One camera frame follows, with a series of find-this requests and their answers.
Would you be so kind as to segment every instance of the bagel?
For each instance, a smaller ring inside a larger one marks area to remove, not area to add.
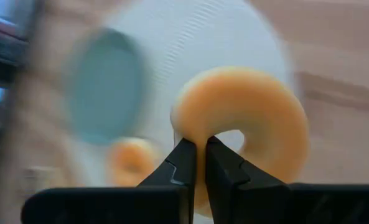
[[[307,157],[304,110],[276,78],[249,68],[220,67],[186,83],[172,108],[175,133],[197,147],[194,209],[211,216],[205,185],[205,146],[209,137],[240,130],[240,155],[283,182],[298,176]]]
[[[120,187],[135,187],[154,172],[157,159],[147,140],[124,138],[113,144],[110,154],[112,182]]]

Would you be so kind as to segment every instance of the wooden table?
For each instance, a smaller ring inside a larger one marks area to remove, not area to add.
[[[369,182],[369,0],[252,0],[294,59],[311,129],[304,182]],[[17,82],[16,110],[0,166],[0,223],[19,223],[27,167],[60,167],[61,185],[78,185],[65,157],[64,74],[73,45],[118,0],[48,1]]]

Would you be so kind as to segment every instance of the teal circle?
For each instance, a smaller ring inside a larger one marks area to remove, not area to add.
[[[134,43],[104,29],[77,54],[67,86],[69,123],[82,141],[107,145],[134,125],[145,69]]]

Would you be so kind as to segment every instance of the blurred background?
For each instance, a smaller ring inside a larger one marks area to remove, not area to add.
[[[0,49],[8,47],[0,50],[0,223],[20,223],[23,201],[37,190],[80,185],[64,156],[60,69],[111,8],[130,4],[54,0],[36,10],[36,2],[0,0]],[[369,183],[369,0],[249,3],[278,32],[302,90],[311,154],[299,180]]]

